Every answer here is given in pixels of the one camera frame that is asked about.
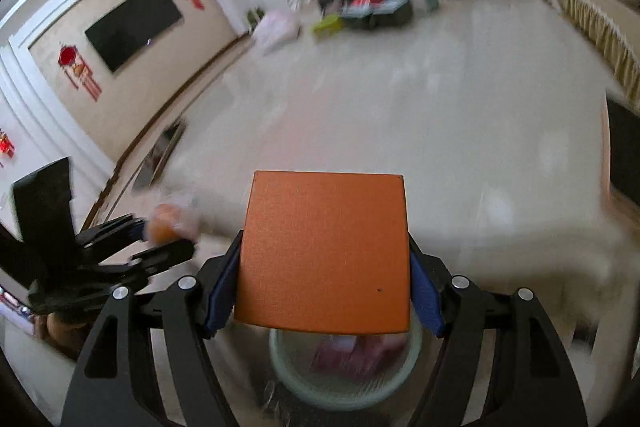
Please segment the left hand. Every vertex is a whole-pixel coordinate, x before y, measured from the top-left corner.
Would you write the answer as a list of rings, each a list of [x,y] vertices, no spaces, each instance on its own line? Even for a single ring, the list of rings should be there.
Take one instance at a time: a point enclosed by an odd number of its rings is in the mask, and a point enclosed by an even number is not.
[[[36,315],[34,326],[38,339],[72,361],[78,359],[91,329],[88,324],[67,324],[56,313]]]

